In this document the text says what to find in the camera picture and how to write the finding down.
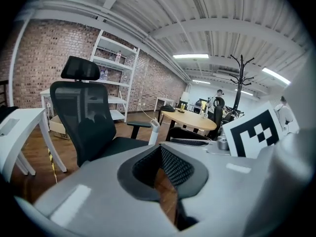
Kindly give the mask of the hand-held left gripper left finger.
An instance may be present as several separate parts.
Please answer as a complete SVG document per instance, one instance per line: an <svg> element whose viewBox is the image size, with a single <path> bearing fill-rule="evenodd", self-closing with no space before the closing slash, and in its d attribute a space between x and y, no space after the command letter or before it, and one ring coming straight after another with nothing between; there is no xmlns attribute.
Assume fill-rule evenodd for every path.
<svg viewBox="0 0 316 237"><path fill-rule="evenodd" d="M178 229L160 204L135 199L117 178L121 164L145 150L139 147L85 163L35 204L15 200L48 237L170 237Z"/></svg>

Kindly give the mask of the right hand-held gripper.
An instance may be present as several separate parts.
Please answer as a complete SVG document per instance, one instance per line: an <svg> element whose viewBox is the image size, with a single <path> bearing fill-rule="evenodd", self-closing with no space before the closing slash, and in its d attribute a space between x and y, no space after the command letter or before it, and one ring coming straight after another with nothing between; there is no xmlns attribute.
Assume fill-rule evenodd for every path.
<svg viewBox="0 0 316 237"><path fill-rule="evenodd" d="M282 129L270 104L266 102L222 126L229 154L233 157L257 158L259 152L283 138ZM171 138L170 142L187 146L206 146L209 140Z"/></svg>

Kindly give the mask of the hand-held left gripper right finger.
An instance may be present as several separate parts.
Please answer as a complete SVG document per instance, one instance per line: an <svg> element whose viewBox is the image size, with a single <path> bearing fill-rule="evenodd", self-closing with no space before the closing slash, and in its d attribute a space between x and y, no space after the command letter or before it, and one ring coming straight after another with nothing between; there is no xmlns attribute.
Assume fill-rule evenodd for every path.
<svg viewBox="0 0 316 237"><path fill-rule="evenodd" d="M288 134L256 159L207 153L203 147L167 145L205 165L200 192L181 200L196 223L176 237L266 237L291 214L312 180L312 132Z"/></svg>

